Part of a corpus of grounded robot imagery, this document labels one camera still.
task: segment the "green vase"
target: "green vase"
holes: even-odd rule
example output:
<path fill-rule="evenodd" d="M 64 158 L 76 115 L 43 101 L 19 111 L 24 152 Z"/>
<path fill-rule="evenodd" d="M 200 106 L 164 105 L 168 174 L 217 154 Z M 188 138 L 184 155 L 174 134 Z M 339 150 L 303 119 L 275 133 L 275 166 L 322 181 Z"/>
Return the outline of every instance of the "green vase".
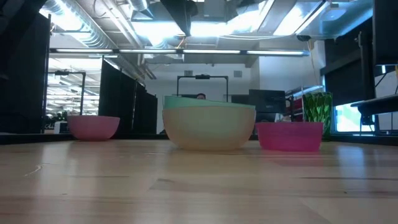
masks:
<path fill-rule="evenodd" d="M 303 95 L 304 120 L 323 123 L 323 136 L 330 135 L 331 93 L 311 93 Z"/>

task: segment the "table surface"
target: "table surface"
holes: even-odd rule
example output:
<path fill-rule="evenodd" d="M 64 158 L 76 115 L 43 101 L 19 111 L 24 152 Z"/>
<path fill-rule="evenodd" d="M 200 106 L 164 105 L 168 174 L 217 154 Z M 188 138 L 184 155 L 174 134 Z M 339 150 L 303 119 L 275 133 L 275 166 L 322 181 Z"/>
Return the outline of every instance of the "table surface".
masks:
<path fill-rule="evenodd" d="M 0 223 L 397 223 L 398 147 L 183 151 L 169 141 L 0 146 Z"/>

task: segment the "computer monitor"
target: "computer monitor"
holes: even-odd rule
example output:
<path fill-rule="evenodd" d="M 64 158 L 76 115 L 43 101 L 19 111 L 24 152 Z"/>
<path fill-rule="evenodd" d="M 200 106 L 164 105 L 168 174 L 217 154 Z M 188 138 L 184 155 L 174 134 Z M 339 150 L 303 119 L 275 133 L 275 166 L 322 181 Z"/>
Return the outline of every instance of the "computer monitor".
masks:
<path fill-rule="evenodd" d="M 285 91 L 249 90 L 249 104 L 256 106 L 259 113 L 285 113 Z"/>

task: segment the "plastic bowl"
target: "plastic bowl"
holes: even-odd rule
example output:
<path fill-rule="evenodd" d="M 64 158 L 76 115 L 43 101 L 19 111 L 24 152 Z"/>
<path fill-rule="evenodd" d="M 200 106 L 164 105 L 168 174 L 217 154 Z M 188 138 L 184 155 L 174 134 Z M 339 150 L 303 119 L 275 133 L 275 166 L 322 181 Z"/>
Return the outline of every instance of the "plastic bowl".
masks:
<path fill-rule="evenodd" d="M 322 141 L 322 122 L 257 123 L 263 149 L 278 151 L 318 151 Z"/>
<path fill-rule="evenodd" d="M 245 107 L 185 107 L 163 110 L 169 139 L 182 149 L 233 150 L 246 143 L 256 112 Z"/>
<path fill-rule="evenodd" d="M 118 129 L 120 118 L 109 116 L 68 116 L 72 135 L 85 141 L 105 141 Z"/>
<path fill-rule="evenodd" d="M 227 106 L 227 107 L 242 107 L 255 109 L 252 105 L 243 105 L 239 103 L 227 103 L 220 101 L 211 100 L 199 100 L 195 98 L 177 97 L 177 96 L 165 96 L 164 97 L 164 109 L 181 108 L 181 107 L 192 107 L 192 106 Z"/>

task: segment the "beige bowl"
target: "beige bowl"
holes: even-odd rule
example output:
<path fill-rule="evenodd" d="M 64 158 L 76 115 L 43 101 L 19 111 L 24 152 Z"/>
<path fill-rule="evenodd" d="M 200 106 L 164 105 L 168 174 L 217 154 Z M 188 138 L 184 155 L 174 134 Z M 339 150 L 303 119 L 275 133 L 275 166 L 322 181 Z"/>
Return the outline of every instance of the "beige bowl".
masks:
<path fill-rule="evenodd" d="M 163 110 L 169 139 L 191 150 L 233 150 L 246 143 L 254 128 L 254 109 L 201 106 Z"/>

